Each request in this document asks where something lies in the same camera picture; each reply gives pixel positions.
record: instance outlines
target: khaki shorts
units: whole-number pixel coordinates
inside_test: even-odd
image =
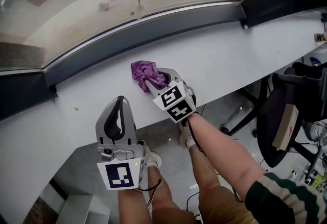
[[[204,224],[257,223],[244,203],[238,203],[227,188],[218,186],[210,196],[199,201],[199,210]],[[192,212],[180,209],[156,209],[152,211],[153,224],[194,224]]]

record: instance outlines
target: sneaker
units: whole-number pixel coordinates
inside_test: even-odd
[[[145,149],[145,165],[147,167],[156,166],[157,168],[159,168],[162,165],[161,156],[158,153],[152,152],[145,141],[142,142],[143,147]]]
[[[179,135],[179,144],[186,149],[190,149],[192,145],[195,144],[191,130],[189,127],[189,122],[184,119],[178,123],[181,134]]]

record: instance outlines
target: white desk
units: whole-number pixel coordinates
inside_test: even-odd
[[[238,90],[315,48],[320,20],[285,18],[243,31],[238,22],[190,31],[104,61],[58,85],[56,107],[77,146],[96,142],[95,124],[117,96],[130,102],[137,128],[166,119],[132,79],[130,64],[154,61],[193,87],[197,105]]]

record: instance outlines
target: gray floor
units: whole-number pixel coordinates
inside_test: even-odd
[[[255,82],[247,87],[252,93],[259,91],[259,83]],[[215,127],[225,125],[230,129],[234,127],[252,108],[252,104],[238,93],[234,92],[208,103],[199,113]],[[248,147],[256,149],[262,160],[256,139],[252,137],[255,121],[248,124],[233,137],[243,140]],[[145,140],[149,147],[158,152],[163,159],[160,172],[168,182],[172,191],[174,202],[181,208],[186,208],[189,196],[198,192],[188,151],[178,142],[179,129],[176,124],[167,119],[148,127],[139,129],[137,135]],[[96,161],[96,143],[80,147],[69,157],[59,169],[54,179],[68,194],[95,194],[105,205],[111,209],[109,223],[119,223],[117,192],[106,190]],[[142,186],[147,186],[147,174],[144,174]],[[199,213],[198,198],[190,199],[189,209],[195,214]]]

